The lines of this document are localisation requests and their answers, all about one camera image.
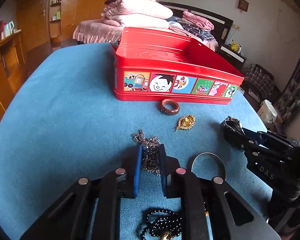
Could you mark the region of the silver bangle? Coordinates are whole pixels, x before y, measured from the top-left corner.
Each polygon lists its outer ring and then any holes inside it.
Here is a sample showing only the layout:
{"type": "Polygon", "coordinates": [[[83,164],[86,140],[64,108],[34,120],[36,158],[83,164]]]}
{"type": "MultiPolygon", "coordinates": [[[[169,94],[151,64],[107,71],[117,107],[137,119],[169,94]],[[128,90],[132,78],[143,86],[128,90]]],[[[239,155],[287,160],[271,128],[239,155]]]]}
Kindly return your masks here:
{"type": "Polygon", "coordinates": [[[214,180],[215,178],[226,179],[226,168],[221,158],[211,152],[203,152],[194,157],[191,163],[191,172],[198,178],[214,180]]]}

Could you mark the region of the gold pendant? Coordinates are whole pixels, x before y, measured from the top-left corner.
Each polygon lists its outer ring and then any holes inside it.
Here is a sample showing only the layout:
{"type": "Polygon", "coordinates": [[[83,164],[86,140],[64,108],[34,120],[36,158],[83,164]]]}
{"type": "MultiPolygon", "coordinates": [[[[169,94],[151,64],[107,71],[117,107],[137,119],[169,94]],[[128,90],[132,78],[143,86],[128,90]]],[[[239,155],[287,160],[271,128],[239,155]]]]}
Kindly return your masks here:
{"type": "Polygon", "coordinates": [[[193,115],[186,115],[178,120],[175,130],[189,130],[196,124],[196,119],[193,115]]]}

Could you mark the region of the plaid bag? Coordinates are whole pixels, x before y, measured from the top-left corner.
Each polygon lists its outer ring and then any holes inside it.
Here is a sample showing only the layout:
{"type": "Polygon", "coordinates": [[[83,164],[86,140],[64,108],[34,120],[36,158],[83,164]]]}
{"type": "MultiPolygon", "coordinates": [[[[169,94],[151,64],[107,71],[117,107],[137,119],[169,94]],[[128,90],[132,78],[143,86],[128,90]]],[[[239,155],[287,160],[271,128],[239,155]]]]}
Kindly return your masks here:
{"type": "Polygon", "coordinates": [[[262,98],[269,99],[273,95],[274,77],[259,64],[251,64],[245,72],[244,80],[253,85],[262,98]]]}

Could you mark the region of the blue table cloth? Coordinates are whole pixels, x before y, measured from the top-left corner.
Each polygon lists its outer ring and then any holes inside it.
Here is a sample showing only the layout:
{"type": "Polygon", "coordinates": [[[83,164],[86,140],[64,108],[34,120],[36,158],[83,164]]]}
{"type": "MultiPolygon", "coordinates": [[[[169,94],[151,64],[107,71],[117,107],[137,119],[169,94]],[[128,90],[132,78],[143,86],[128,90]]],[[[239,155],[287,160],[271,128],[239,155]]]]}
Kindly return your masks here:
{"type": "Polygon", "coordinates": [[[108,43],[52,53],[29,77],[0,123],[0,226],[19,239],[79,178],[103,177],[133,151],[132,135],[158,137],[166,153],[191,168],[195,156],[217,154],[227,182],[261,215],[271,188],[247,170],[244,154],[223,137],[228,116],[253,131],[265,129],[251,105],[236,93],[228,105],[182,103],[175,116],[156,102],[120,101],[113,93],[114,54],[108,43]],[[175,130],[193,115],[189,130],[175,130]]]}

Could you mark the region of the red tin box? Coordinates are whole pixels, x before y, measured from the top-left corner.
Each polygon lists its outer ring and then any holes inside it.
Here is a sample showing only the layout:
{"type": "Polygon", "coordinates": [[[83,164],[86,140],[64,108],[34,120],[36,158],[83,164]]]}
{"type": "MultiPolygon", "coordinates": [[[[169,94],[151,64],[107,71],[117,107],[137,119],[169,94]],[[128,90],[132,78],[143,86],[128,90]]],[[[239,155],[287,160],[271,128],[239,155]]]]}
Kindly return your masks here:
{"type": "Polygon", "coordinates": [[[114,94],[122,101],[227,105],[244,80],[216,52],[176,33],[125,28],[114,49],[114,94]]]}

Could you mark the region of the black nightstand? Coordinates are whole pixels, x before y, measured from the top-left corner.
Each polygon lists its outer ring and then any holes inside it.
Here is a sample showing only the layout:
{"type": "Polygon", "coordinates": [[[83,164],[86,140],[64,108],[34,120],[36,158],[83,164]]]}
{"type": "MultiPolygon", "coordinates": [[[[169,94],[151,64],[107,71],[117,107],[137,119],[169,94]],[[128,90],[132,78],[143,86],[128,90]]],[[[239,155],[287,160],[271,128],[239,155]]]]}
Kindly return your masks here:
{"type": "Polygon", "coordinates": [[[217,53],[221,55],[226,61],[232,64],[237,70],[243,72],[243,67],[246,62],[246,58],[233,50],[227,45],[222,45],[218,48],[217,53]]]}

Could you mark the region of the yellow pikachu plush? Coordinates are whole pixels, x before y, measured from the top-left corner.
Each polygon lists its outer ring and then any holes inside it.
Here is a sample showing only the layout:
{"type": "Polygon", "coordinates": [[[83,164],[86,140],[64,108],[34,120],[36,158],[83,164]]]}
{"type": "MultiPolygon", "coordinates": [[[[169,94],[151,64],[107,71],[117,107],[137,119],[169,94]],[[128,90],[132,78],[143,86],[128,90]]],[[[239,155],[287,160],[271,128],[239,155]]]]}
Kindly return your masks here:
{"type": "Polygon", "coordinates": [[[241,52],[241,45],[234,40],[232,40],[232,43],[229,45],[230,49],[236,53],[241,52]]]}

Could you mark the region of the folded plaid clothes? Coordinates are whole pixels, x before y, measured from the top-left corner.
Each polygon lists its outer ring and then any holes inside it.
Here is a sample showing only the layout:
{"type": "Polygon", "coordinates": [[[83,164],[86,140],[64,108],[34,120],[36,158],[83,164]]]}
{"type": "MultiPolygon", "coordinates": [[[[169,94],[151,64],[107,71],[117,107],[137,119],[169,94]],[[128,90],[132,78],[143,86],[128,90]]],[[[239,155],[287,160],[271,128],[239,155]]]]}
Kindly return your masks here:
{"type": "Polygon", "coordinates": [[[193,23],[177,20],[177,22],[189,33],[193,34],[194,36],[200,38],[202,41],[212,41],[214,40],[214,36],[211,34],[209,30],[202,29],[193,23]]]}

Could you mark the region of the folded pink clothes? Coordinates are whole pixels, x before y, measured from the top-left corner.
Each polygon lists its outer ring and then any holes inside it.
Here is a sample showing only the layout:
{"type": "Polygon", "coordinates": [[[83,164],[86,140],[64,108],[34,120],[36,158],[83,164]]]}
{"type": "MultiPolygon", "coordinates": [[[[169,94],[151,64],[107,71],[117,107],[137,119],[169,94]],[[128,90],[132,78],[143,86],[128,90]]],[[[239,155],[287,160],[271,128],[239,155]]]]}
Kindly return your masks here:
{"type": "Polygon", "coordinates": [[[189,11],[183,11],[183,19],[207,31],[212,31],[215,28],[214,25],[206,18],[197,16],[189,11]]]}

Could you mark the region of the stacked pink quilts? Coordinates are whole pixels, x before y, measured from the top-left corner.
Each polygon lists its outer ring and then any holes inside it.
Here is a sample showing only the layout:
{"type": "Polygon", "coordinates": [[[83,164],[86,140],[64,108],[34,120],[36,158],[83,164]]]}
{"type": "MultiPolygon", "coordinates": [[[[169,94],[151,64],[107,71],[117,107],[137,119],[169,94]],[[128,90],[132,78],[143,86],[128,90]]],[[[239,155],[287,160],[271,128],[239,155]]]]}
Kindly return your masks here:
{"type": "Polygon", "coordinates": [[[104,7],[101,18],[122,27],[168,29],[173,11],[150,0],[117,0],[104,7]]]}

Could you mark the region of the wooden sideboard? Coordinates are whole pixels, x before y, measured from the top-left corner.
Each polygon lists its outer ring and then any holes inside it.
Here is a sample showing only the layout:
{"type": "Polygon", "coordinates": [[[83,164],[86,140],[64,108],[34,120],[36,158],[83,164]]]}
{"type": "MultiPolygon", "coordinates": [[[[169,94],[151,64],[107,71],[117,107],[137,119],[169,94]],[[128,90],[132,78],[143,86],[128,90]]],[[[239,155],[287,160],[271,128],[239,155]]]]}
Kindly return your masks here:
{"type": "Polygon", "coordinates": [[[0,41],[0,122],[27,78],[20,31],[0,41]]]}

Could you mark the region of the wooden wardrobe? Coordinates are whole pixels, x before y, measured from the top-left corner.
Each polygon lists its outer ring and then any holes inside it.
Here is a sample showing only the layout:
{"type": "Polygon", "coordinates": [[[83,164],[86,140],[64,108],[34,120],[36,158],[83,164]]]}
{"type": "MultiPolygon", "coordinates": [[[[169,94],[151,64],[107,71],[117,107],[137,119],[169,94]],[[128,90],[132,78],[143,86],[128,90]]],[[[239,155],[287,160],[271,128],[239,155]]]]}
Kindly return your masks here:
{"type": "Polygon", "coordinates": [[[25,52],[52,39],[68,40],[82,21],[100,17],[106,0],[17,0],[17,25],[25,52]]]}

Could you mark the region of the white electric kettle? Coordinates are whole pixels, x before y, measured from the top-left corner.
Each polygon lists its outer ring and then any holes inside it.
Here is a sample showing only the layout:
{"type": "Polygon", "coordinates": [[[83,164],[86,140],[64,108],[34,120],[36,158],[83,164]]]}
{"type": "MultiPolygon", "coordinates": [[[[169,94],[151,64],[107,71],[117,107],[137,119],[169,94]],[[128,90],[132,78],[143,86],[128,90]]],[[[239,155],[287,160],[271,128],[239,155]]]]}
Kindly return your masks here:
{"type": "Polygon", "coordinates": [[[5,24],[4,31],[3,31],[4,37],[8,37],[8,36],[12,35],[13,30],[14,30],[14,22],[13,21],[5,24]]]}

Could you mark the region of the wall lamp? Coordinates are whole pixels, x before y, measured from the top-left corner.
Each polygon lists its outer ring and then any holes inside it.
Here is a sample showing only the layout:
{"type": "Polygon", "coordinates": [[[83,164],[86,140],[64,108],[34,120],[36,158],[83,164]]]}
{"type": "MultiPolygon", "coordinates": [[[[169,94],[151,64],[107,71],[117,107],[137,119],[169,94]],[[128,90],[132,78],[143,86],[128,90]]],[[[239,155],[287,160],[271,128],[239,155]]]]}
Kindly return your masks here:
{"type": "Polygon", "coordinates": [[[249,8],[249,3],[248,3],[246,0],[239,0],[239,1],[238,1],[238,6],[237,6],[237,8],[238,8],[240,11],[247,12],[247,11],[248,11],[248,8],[249,8]]]}

